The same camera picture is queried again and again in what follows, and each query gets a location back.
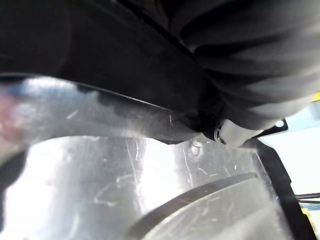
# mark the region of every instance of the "black rubber hose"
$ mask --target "black rubber hose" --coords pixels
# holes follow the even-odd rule
[[[224,118],[268,129],[320,90],[318,0],[185,0],[174,10],[171,4],[164,4],[168,29],[207,69],[224,99]]]

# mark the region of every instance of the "curved metal edge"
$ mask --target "curved metal edge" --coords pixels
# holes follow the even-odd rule
[[[149,212],[128,230],[123,240],[141,240],[157,224],[179,209],[219,190],[257,177],[255,173],[249,172],[210,182],[187,191]]]

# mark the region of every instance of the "shiny metal surface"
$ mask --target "shiny metal surface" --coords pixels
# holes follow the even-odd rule
[[[63,136],[185,141],[182,114],[46,76],[0,76],[0,165],[30,144]]]
[[[61,137],[0,176],[15,169],[0,240],[292,239],[256,152],[202,135],[176,145]]]

